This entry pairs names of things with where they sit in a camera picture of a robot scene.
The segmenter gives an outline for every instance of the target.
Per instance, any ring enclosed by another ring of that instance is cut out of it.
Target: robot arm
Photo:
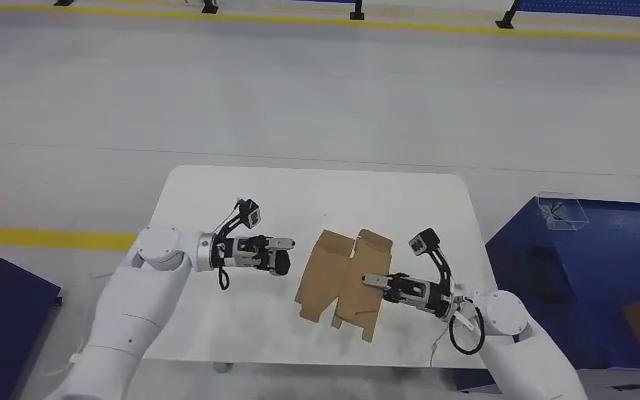
[[[226,276],[223,289],[229,286],[225,266],[287,274],[293,240],[228,238],[240,223],[251,229],[260,222],[253,201],[239,200],[235,209],[238,215],[218,234],[170,226],[140,232],[98,300],[87,345],[49,400],[123,399],[142,356],[173,314],[191,269],[218,269]]]
[[[439,283],[403,273],[367,274],[363,283],[382,289],[386,301],[413,306],[447,323],[452,345],[463,354],[478,353],[506,398],[587,400],[575,369],[522,301],[503,290],[485,296],[463,294],[462,288],[452,283],[439,243],[433,229],[409,241],[416,255],[429,254],[440,271]],[[457,323],[474,337],[474,349],[465,350],[457,344]],[[499,336],[517,337],[517,341],[496,340]]]

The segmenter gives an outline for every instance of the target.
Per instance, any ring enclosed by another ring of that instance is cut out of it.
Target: floor
[[[181,164],[455,173],[485,240],[540,191],[640,200],[637,42],[11,12],[0,38],[0,226],[137,231]],[[39,399],[121,255],[0,256],[67,288]],[[145,362],[129,398],[470,397],[435,370],[236,367]]]

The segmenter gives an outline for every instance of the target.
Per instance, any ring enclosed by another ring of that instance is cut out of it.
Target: cardboard flap
[[[322,312],[338,297],[353,243],[354,240],[346,236],[322,232],[313,246],[296,294],[295,300],[302,306],[302,318],[318,322]]]
[[[383,236],[364,229],[360,231],[355,253],[340,290],[337,316],[351,322],[360,313],[374,313],[375,322],[382,302],[382,291],[363,285],[362,276],[368,273],[389,273],[392,245],[393,242]]]

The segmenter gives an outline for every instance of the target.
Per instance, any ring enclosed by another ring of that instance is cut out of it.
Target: tabletop
[[[237,198],[260,206],[261,223],[232,236],[269,235],[296,242],[291,270],[275,277],[228,268],[222,291],[217,273],[191,272],[176,310],[145,358],[284,364],[428,367],[431,345],[445,324],[415,308],[383,302],[372,343],[350,324],[331,327],[334,305],[319,323],[299,316],[294,297],[311,249],[328,229],[356,237],[360,229],[393,240],[391,273],[438,281],[428,256],[407,242],[435,229],[456,282],[480,292],[496,289],[464,182],[454,175],[310,169],[181,166],[171,172],[152,222],[211,231]],[[439,368],[483,368],[447,335],[433,359]]]

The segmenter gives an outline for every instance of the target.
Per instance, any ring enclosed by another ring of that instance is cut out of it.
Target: flattened cardboard box
[[[296,294],[295,301],[302,306],[300,316],[318,322],[322,312],[338,298],[331,325],[340,328],[346,321],[359,326],[363,328],[362,339],[371,342],[382,291],[363,285],[362,276],[389,273],[392,245],[391,240],[366,229],[356,240],[323,231],[313,246]]]

